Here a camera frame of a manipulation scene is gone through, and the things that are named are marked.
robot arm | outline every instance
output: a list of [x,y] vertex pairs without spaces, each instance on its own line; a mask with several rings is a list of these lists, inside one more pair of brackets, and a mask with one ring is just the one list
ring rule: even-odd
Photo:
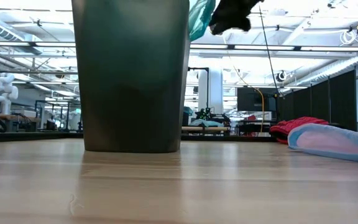
[[1,74],[0,77],[0,92],[4,91],[0,96],[0,103],[2,106],[2,114],[10,114],[11,100],[16,100],[19,96],[19,90],[16,86],[12,86],[15,77],[13,74]]

computer screen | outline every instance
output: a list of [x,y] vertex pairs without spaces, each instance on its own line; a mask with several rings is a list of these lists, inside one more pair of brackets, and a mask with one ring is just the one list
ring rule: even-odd
[[[276,111],[276,100],[274,88],[259,88],[264,95],[265,111]],[[262,111],[262,97],[253,88],[245,87],[237,89],[237,110],[238,111]]]

desk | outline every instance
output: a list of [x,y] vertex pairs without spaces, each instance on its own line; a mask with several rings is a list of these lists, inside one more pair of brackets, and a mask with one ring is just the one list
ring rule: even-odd
[[358,163],[266,142],[183,141],[170,154],[0,142],[3,223],[358,223]]
[[31,127],[29,131],[36,132],[37,123],[41,122],[40,118],[23,118],[18,115],[0,115],[0,119],[5,122],[6,132],[16,132],[17,128],[14,128],[14,125],[18,121],[28,122],[30,120]]
[[230,135],[230,127],[200,127],[200,126],[184,126],[181,127],[182,132],[189,133],[200,133],[204,134],[223,134]]

dark green container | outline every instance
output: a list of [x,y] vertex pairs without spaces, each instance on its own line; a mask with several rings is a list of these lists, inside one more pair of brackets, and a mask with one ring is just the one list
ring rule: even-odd
[[180,147],[187,0],[72,0],[85,149]]

wooden plank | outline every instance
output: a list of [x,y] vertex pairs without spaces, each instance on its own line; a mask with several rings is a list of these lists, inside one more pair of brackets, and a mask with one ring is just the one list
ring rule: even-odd
[[278,143],[182,142],[171,154],[0,143],[0,223],[358,223],[358,163]]

